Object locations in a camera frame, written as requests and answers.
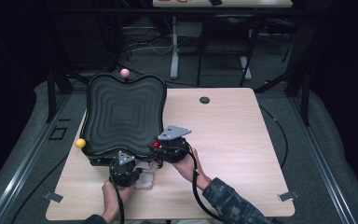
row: gray carpet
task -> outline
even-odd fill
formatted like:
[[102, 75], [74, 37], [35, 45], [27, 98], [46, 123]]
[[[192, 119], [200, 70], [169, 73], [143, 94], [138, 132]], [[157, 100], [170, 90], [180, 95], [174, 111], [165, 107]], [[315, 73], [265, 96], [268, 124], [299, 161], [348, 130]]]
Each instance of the gray carpet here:
[[[133, 70], [162, 76], [168, 81], [167, 84], [170, 88], [188, 88], [196, 83], [196, 44], [196, 39], [189, 38], [181, 43], [179, 77], [176, 80], [169, 78], [171, 51], [166, 54], [157, 54], [152, 49], [135, 50], [131, 53], [129, 62], [125, 59], [122, 59], [121, 62]], [[287, 43], [282, 41], [282, 38], [259, 38], [255, 56], [250, 66], [253, 80], [246, 82], [244, 87], [255, 89], [263, 85], [264, 80], [280, 75], [286, 66], [285, 63], [282, 63], [286, 47]], [[166, 51], [166, 49], [156, 50], [158, 52]], [[50, 136], [51, 132], [49, 132], [47, 139], [42, 141], [41, 151], [32, 167], [32, 172], [29, 173], [23, 186], [21, 186], [21, 191], [16, 195], [16, 200], [8, 207], [7, 213], [4, 214], [5, 223], [12, 222], [16, 214], [18, 216], [15, 223], [50, 223], [45, 218], [48, 200], [43, 195], [55, 189], [63, 163], [57, 168], [55, 167], [68, 153], [86, 108], [84, 85], [76, 80], [72, 81], [76, 90], [68, 98], [58, 92], [59, 97], [66, 103], [54, 123], [58, 128], [65, 128], [66, 133], [62, 140], [48, 140], [49, 137], [57, 137], [55, 135]], [[205, 87], [238, 87], [239, 81], [237, 77], [203, 77], [201, 85]], [[315, 164], [314, 157], [310, 152], [310, 143], [307, 136], [296, 119], [297, 112], [291, 107], [290, 99], [287, 99], [282, 92], [285, 85], [285, 83], [279, 84], [269, 91], [256, 95], [258, 103], [282, 125], [287, 136], [288, 155], [282, 171], [289, 190], [296, 190], [300, 194], [300, 197], [294, 200], [296, 213], [292, 217], [278, 217], [278, 220], [286, 224], [342, 223], [320, 171]], [[0, 172], [0, 199], [9, 181], [21, 166], [24, 158], [33, 150], [38, 140], [37, 137], [45, 128], [45, 120], [48, 115], [46, 83], [37, 87], [35, 91], [37, 93], [37, 105], [33, 116]], [[262, 114], [278, 160], [282, 162], [285, 152], [283, 134], [276, 121], [266, 112], [263, 111]], [[321, 150], [338, 185], [342, 189], [342, 194], [347, 200], [348, 207], [351, 209], [356, 223], [358, 223], [358, 181], [351, 167], [345, 162], [344, 150], [333, 121], [326, 112], [321, 100], [314, 94], [310, 96], [310, 128], [321, 146]], [[53, 171], [51, 175], [38, 187], [39, 183], [50, 171]]]

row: table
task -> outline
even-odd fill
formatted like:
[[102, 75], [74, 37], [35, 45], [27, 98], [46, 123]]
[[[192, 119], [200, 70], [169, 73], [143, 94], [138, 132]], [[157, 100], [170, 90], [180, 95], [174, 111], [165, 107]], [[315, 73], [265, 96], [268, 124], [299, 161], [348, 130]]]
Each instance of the table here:
[[[211, 102], [200, 103], [202, 96]], [[292, 201], [278, 199], [288, 188], [251, 89], [169, 89], [163, 121], [164, 127], [192, 130], [185, 138], [199, 152], [204, 172], [211, 178], [221, 178], [267, 217], [294, 214]], [[60, 203], [50, 202], [47, 219], [101, 214], [101, 186], [107, 177], [108, 167], [91, 166], [82, 151], [72, 146], [55, 189], [63, 198]], [[191, 184], [167, 162], [156, 171], [152, 189], [133, 192], [125, 215], [128, 220], [210, 218], [197, 204]]]
[[[291, 0], [223, 0], [223, 4], [216, 7], [291, 7], [293, 5]], [[153, 7], [213, 7], [209, 0], [188, 0], [186, 3], [181, 3], [176, 0], [159, 1], [153, 0]], [[171, 78], [177, 79], [179, 66], [179, 49], [177, 48], [177, 21], [172, 19], [172, 63], [171, 63]], [[241, 58], [242, 67], [246, 64], [246, 58]], [[252, 76], [248, 69], [245, 78], [252, 80]]]

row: red object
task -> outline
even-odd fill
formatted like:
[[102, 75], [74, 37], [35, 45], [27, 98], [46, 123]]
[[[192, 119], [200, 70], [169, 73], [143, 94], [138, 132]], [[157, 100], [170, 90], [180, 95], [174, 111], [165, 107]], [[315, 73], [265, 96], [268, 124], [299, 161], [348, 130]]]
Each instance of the red object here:
[[153, 147], [161, 147], [161, 143], [159, 142], [159, 140], [154, 140], [152, 145]]

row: person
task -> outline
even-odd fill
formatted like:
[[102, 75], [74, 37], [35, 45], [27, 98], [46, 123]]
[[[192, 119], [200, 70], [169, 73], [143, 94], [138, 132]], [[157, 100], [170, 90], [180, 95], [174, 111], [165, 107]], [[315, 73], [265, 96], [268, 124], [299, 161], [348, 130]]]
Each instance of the person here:
[[[197, 150], [195, 148], [192, 148], [192, 150], [199, 170], [197, 188], [202, 191], [202, 196], [216, 210], [224, 224], [272, 224], [256, 207], [242, 198], [234, 188], [217, 177], [211, 179], [207, 176], [202, 170]], [[172, 163], [172, 165], [184, 179], [189, 182], [193, 181], [194, 161], [191, 156], [186, 155], [183, 160]], [[119, 190], [123, 203], [126, 203], [129, 199], [132, 189], [133, 186]], [[103, 183], [103, 206], [104, 211], [100, 216], [92, 215], [82, 224], [111, 223], [117, 216], [119, 211], [117, 195], [112, 183], [108, 180]]]

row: black tray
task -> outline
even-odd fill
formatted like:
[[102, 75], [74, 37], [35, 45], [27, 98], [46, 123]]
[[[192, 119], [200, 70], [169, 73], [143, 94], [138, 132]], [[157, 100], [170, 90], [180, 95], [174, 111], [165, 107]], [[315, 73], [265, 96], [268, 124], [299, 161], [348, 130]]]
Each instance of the black tray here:
[[148, 145], [163, 131], [166, 95], [165, 82], [158, 76], [93, 78], [80, 134], [86, 140], [82, 151], [91, 164], [108, 165], [107, 158], [118, 149], [126, 149], [140, 160], [154, 158]]

